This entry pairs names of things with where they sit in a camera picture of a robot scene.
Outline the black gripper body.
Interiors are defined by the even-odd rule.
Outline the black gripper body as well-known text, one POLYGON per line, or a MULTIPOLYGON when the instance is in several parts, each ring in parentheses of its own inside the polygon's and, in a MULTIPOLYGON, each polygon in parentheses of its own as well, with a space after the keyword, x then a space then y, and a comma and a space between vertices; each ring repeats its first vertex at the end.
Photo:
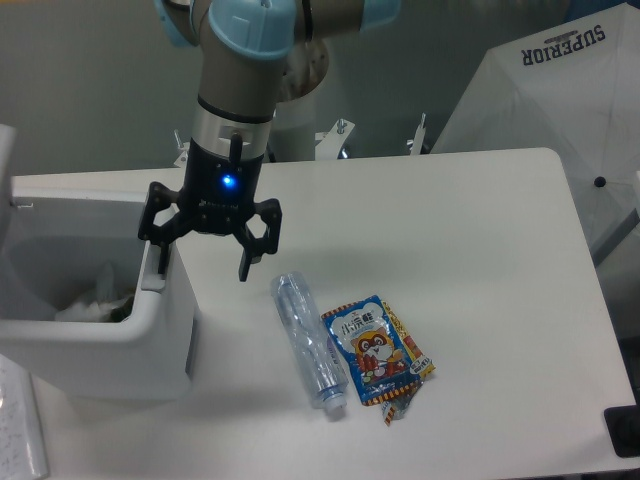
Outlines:
POLYGON ((262 163, 262 156, 230 159, 191 142, 174 234, 247 233, 247 222, 256 214, 254 196, 262 163))

